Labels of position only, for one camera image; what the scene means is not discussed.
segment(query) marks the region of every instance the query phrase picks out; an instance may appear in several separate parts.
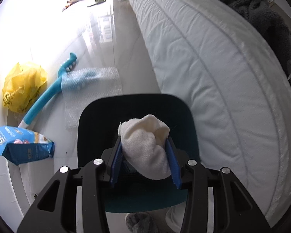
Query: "blue snack bag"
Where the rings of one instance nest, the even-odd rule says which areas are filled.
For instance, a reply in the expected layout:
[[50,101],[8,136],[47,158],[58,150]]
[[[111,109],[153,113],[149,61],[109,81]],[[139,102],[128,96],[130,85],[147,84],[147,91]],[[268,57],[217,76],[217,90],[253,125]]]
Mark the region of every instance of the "blue snack bag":
[[53,157],[55,144],[38,132],[11,126],[0,127],[0,155],[16,164]]

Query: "gray blanket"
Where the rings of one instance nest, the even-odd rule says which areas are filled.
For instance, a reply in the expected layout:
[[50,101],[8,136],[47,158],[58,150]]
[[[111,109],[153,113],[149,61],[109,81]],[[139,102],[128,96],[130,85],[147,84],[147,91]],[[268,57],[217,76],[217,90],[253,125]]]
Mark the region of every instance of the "gray blanket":
[[273,11],[267,0],[220,0],[243,16],[267,41],[289,75],[291,60],[291,33],[283,18]]

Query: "white quilt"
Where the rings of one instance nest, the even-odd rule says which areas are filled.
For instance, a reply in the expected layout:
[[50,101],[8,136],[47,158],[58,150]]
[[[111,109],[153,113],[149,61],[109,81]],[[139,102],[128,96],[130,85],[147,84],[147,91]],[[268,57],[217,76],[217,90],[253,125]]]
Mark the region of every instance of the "white quilt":
[[291,89],[261,35],[218,0],[129,0],[162,93],[194,117],[202,163],[230,167],[269,224],[291,204]]

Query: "bubble wrap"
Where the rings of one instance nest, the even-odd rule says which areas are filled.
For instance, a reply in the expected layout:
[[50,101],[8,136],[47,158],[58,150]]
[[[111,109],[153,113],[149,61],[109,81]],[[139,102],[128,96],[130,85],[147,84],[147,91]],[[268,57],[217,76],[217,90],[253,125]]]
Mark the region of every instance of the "bubble wrap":
[[115,67],[85,68],[66,73],[62,77],[61,89],[66,129],[78,127],[83,110],[91,102],[123,94],[120,76]]

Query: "yellow plastic bag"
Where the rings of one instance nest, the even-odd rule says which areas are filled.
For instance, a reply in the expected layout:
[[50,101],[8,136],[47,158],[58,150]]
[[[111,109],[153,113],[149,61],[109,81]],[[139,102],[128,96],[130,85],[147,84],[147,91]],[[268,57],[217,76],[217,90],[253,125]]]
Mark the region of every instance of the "yellow plastic bag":
[[4,81],[3,106],[17,113],[26,112],[46,89],[47,73],[39,65],[17,63]]

